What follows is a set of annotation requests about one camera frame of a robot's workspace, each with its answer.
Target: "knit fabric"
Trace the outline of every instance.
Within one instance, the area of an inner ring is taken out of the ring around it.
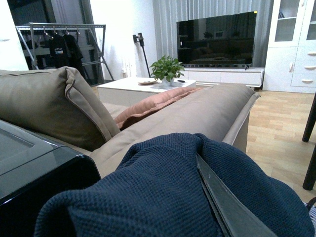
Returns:
[[[117,170],[95,185],[52,197],[39,213],[35,237],[222,236],[196,152],[277,236],[314,236],[295,192],[246,154],[202,134],[173,133],[133,145]]]

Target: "gray leather sofa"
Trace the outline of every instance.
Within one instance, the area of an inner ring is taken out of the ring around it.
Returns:
[[[0,70],[0,119],[89,155],[101,177],[135,143],[174,133],[202,133],[246,151],[249,113],[259,94],[241,84],[196,91],[120,131],[120,111],[106,105],[73,68]]]

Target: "glass cabinet door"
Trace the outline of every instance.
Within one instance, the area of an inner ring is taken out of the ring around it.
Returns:
[[[307,1],[300,45],[313,45],[316,47],[316,0]]]
[[[310,26],[306,40],[316,40],[316,1],[314,1]]]
[[[297,46],[303,24],[304,0],[275,0],[269,44],[277,47]]]

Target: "flat screen tv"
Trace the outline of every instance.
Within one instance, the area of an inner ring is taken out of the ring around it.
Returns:
[[[257,12],[177,22],[185,67],[252,66]]]

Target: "metal clothes rack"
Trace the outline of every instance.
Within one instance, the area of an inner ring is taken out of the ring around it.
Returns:
[[[16,30],[31,58],[32,61],[32,68],[33,69],[39,69],[38,67],[38,63],[37,63],[37,59],[36,59],[36,55],[44,55],[44,54],[49,54],[49,48],[36,48],[35,45],[35,31],[41,31],[41,32],[45,32],[45,31],[65,31],[65,32],[79,32],[79,30],[87,30],[88,32],[90,32],[90,35],[92,36],[93,39],[93,45],[85,45],[83,47],[80,46],[81,49],[83,50],[92,50],[92,49],[96,49],[97,50],[97,55],[98,55],[98,60],[97,61],[93,61],[93,62],[87,62],[87,63],[83,63],[83,66],[86,65],[93,65],[93,64],[101,64],[104,63],[110,76],[111,79],[113,79],[113,76],[111,74],[111,71],[104,59],[104,38],[105,38],[105,27],[106,25],[94,25],[94,24],[54,24],[54,23],[29,23],[28,26],[16,26]],[[95,37],[95,28],[103,28],[103,36],[102,36],[102,50],[100,49],[98,42],[96,40]],[[30,31],[31,34],[31,41],[32,41],[32,49],[29,49],[28,45],[26,44],[26,41],[23,37],[23,33],[25,31]]]

